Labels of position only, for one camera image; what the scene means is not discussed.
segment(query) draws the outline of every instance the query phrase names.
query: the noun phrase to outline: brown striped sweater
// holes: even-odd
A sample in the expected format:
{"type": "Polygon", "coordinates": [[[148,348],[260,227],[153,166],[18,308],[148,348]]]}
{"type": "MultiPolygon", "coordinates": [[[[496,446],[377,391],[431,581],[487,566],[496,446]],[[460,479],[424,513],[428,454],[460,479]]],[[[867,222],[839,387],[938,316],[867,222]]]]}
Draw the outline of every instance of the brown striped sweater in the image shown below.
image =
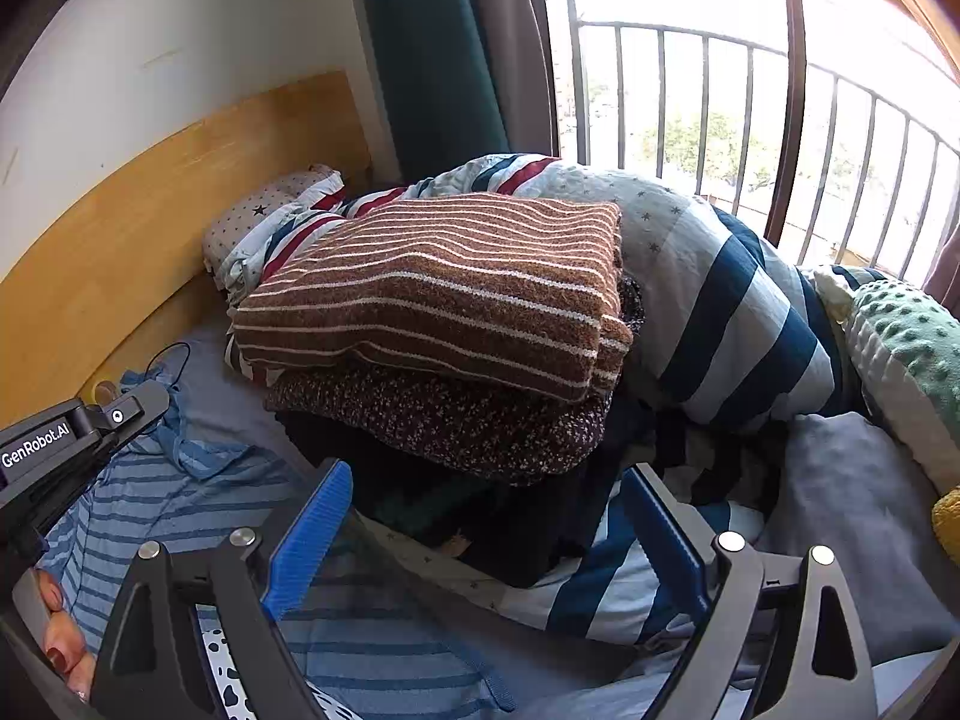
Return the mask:
{"type": "Polygon", "coordinates": [[[576,402],[613,389],[632,342],[619,225],[612,202],[399,200],[264,281],[236,311],[236,342],[253,364],[352,354],[576,402]]]}

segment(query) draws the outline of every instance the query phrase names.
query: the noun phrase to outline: yellow plush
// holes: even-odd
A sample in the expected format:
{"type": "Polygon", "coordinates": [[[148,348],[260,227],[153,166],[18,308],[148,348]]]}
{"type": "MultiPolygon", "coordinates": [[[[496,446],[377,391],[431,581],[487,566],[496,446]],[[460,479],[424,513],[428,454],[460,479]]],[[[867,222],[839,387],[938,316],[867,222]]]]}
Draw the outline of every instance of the yellow plush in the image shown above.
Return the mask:
{"type": "Polygon", "coordinates": [[[960,565],[960,487],[953,488],[933,506],[933,531],[953,562],[960,565]]]}

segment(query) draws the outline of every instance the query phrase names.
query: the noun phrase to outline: wooden headboard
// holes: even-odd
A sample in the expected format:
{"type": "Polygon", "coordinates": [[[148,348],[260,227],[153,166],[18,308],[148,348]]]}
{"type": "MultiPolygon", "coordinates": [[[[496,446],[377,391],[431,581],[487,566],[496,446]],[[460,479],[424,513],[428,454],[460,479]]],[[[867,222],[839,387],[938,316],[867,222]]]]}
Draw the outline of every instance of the wooden headboard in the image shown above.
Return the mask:
{"type": "Polygon", "coordinates": [[[354,191],[370,181],[340,71],[217,111],[81,197],[0,282],[0,427],[89,397],[93,382],[142,367],[184,332],[219,299],[201,275],[200,239],[213,218],[311,162],[339,170],[354,191]]]}

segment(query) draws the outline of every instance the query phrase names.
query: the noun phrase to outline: stack of folded clothes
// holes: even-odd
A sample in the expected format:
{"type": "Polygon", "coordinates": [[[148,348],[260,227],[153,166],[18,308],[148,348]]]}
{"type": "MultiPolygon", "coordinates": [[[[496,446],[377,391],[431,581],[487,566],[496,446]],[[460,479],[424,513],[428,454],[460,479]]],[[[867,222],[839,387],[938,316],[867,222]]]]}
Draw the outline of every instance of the stack of folded clothes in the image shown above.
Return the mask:
{"type": "Polygon", "coordinates": [[[642,322],[619,210],[496,194],[348,220],[237,308],[268,395],[366,517],[512,586],[592,544],[622,447],[602,442],[642,322]]]}

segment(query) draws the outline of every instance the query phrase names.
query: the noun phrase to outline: hand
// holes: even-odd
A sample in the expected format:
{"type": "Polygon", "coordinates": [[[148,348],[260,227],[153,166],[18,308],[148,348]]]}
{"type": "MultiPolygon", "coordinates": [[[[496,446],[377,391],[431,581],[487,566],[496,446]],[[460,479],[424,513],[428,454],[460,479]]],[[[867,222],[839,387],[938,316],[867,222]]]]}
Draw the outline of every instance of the hand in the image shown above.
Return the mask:
{"type": "Polygon", "coordinates": [[[96,659],[86,651],[83,631],[67,611],[64,611],[64,591],[46,571],[37,569],[40,596],[50,610],[50,623],[43,635],[43,651],[66,685],[86,701],[93,684],[96,659]]]}

